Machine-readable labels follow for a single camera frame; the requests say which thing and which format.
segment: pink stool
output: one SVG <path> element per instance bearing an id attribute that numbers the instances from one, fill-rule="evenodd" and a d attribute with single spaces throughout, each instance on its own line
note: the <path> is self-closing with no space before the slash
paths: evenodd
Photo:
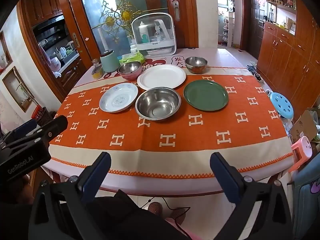
<path id="1" fill-rule="evenodd" d="M 310 159 L 312 156 L 311 144 L 307 136 L 301 137 L 296 143 L 291 145 L 291 150 L 299 149 L 300 160 L 291 166 L 288 172 L 297 170 L 303 163 Z"/>

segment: stainless steel bowl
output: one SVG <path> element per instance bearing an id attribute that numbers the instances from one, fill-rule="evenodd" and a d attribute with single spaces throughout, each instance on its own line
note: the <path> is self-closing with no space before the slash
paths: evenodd
<path id="1" fill-rule="evenodd" d="M 138 115 L 147 120 L 163 120 L 177 112 L 180 95 L 171 88 L 157 87 L 142 93 L 136 101 Z"/>
<path id="2" fill-rule="evenodd" d="M 188 57 L 186 59 L 187 69 L 194 74 L 201 74 L 207 67 L 208 61 L 203 57 Z"/>
<path id="3" fill-rule="evenodd" d="M 118 69 L 118 72 L 119 74 L 132 74 L 133 72 L 137 71 L 139 68 L 141 68 L 141 63 L 138 61 L 132 61 L 122 65 Z"/>

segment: dining table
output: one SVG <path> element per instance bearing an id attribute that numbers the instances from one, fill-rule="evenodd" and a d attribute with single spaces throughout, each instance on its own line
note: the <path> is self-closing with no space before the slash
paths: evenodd
<path id="1" fill-rule="evenodd" d="M 188 57 L 208 61 L 204 73 L 186 68 Z M 221 192 L 210 168 L 210 156 L 220 152 L 241 174 L 261 180 L 293 164 L 290 139 L 261 83 L 226 49 L 178 49 L 174 55 L 147 58 L 143 71 L 171 64 L 186 72 L 175 88 L 181 106 L 171 117 L 149 121 L 135 105 L 120 113 L 99 108 L 101 96 L 127 81 L 119 73 L 95 80 L 90 68 L 62 102 L 68 128 L 50 142 L 51 160 L 43 165 L 56 182 L 79 175 L 101 152 L 111 155 L 111 168 L 101 188 L 141 196 L 197 196 Z M 183 97 L 187 84 L 210 80 L 228 93 L 219 111 L 193 108 Z M 138 87 L 139 95 L 144 92 Z"/>

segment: brown slipper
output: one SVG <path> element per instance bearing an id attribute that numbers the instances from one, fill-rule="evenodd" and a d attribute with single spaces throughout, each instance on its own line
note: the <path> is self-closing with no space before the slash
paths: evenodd
<path id="1" fill-rule="evenodd" d="M 184 221 L 184 219 L 186 218 L 186 214 L 184 213 L 186 210 L 184 208 L 177 208 L 176 210 L 173 210 L 170 218 L 172 218 L 173 220 L 175 220 L 177 218 L 177 223 L 179 225 L 181 225 Z"/>
<path id="2" fill-rule="evenodd" d="M 155 214 L 156 216 L 162 216 L 162 205 L 159 202 L 152 202 L 148 206 L 148 211 Z"/>

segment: white storage box with transparent lid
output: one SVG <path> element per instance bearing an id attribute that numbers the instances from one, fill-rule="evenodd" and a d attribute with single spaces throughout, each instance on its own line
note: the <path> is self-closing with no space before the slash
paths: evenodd
<path id="1" fill-rule="evenodd" d="M 173 18 L 167 13 L 150 13 L 132 22 L 137 49 L 145 57 L 172 55 L 177 50 Z"/>

